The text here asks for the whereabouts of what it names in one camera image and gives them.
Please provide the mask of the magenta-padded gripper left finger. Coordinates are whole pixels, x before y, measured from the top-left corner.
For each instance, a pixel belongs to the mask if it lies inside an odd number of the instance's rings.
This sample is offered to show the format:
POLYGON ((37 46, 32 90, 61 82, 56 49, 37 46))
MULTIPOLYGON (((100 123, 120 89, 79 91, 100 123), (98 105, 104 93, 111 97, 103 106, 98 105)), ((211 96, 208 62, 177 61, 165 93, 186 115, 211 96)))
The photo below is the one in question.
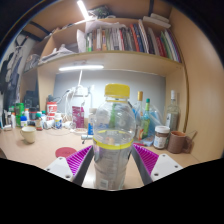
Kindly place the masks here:
POLYGON ((84 182, 93 155, 93 147, 88 146, 69 155, 67 158, 58 157, 55 161, 48 165, 45 170, 51 174, 81 186, 84 182))

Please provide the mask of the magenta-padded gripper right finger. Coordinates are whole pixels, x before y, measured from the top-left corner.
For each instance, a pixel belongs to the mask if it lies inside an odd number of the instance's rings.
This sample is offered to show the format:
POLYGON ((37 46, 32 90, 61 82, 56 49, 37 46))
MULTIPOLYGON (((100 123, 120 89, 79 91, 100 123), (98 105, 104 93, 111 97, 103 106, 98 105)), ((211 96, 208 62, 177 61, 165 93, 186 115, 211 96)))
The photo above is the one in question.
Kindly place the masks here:
POLYGON ((156 153, 137 144, 133 145, 132 156, 144 185, 164 178, 182 169, 170 156, 156 153))

